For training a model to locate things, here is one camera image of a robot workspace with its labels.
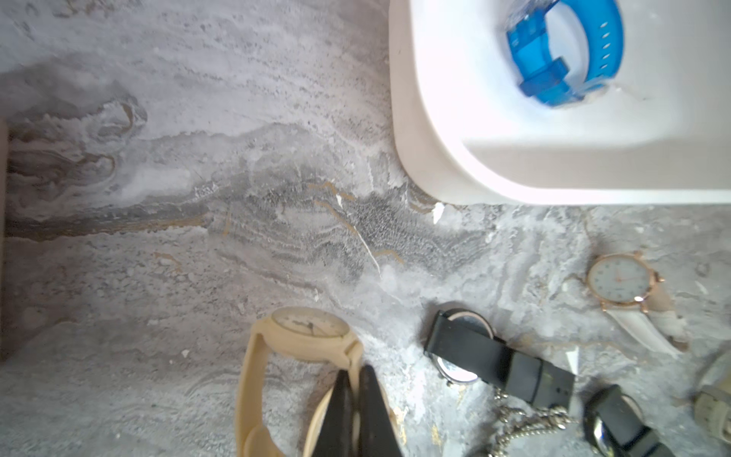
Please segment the cream silicone watch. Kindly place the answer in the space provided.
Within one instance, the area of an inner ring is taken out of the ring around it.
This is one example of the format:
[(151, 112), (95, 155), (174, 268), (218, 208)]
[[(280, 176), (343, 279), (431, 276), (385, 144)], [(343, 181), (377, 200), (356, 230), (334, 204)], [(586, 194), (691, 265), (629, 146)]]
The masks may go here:
[[(251, 326), (237, 389), (234, 414), (237, 454), (282, 455), (268, 429), (266, 414), (300, 411), (308, 399), (306, 371), (323, 366), (333, 371), (335, 378), (330, 386), (316, 390), (322, 398), (316, 403), (308, 424), (302, 453), (312, 456), (338, 372), (347, 371), (354, 395), (353, 456), (359, 456), (359, 375), (362, 367), (368, 365), (363, 355), (363, 343), (350, 325), (325, 310), (278, 308), (256, 321)], [(386, 404), (399, 444), (397, 419), (388, 400)]]

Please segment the gold bracelet watch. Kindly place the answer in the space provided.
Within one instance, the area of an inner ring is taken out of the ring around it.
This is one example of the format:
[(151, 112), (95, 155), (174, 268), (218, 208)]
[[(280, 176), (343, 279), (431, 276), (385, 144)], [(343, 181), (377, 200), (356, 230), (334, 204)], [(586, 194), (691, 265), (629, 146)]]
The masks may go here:
[(709, 436), (730, 444), (730, 351), (704, 372), (694, 401), (696, 424)]

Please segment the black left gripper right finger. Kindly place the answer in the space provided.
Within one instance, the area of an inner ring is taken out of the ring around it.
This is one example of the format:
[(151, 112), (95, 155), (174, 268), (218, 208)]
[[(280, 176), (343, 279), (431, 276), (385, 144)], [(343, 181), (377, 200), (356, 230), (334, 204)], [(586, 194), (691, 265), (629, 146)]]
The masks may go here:
[(364, 365), (359, 375), (358, 411), (360, 426), (358, 455), (361, 457), (402, 457), (386, 394), (371, 365)]

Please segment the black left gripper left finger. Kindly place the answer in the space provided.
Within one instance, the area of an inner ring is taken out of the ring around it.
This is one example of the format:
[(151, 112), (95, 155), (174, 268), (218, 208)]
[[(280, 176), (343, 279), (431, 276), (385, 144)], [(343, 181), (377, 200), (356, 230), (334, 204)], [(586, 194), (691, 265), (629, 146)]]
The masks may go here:
[(339, 371), (315, 442), (314, 457), (352, 457), (354, 395), (347, 371)]

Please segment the blue translucent plastic watch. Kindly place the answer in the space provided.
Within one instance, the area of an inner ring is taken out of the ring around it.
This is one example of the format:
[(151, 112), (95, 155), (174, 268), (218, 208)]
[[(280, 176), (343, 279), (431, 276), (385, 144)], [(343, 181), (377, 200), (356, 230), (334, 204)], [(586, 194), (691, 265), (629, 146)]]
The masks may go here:
[(552, 108), (583, 101), (622, 66), (615, 0), (514, 1), (504, 28), (520, 91)]

